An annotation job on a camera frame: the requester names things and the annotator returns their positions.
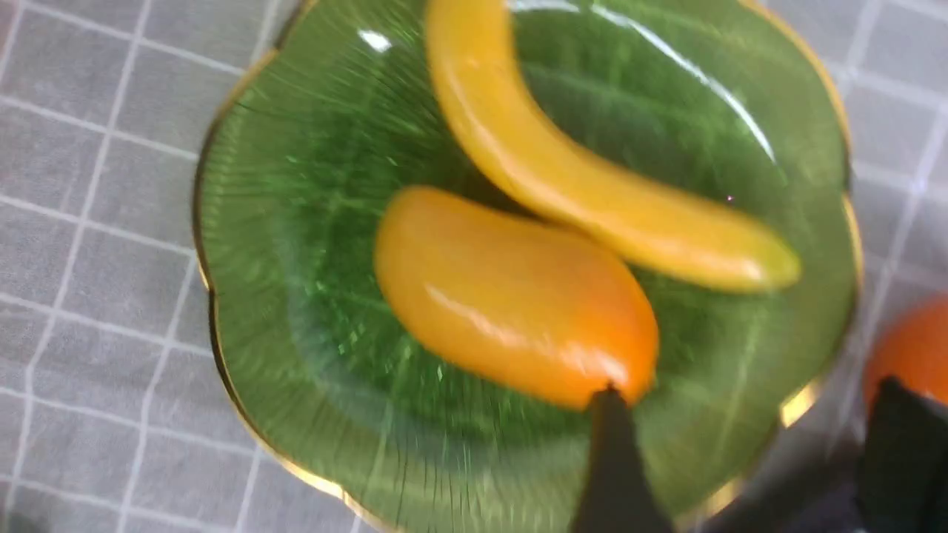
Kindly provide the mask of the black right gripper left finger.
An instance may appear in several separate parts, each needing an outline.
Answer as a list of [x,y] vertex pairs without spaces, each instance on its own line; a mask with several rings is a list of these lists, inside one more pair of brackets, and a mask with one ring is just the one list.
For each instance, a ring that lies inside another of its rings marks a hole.
[[650,491],[629,405],[616,388],[590,401],[588,475],[571,532],[673,532]]

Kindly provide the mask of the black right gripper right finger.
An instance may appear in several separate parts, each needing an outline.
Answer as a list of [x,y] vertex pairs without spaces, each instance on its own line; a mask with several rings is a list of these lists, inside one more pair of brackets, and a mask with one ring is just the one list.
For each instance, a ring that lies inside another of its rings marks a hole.
[[857,476],[867,532],[947,530],[946,405],[895,377],[879,384]]

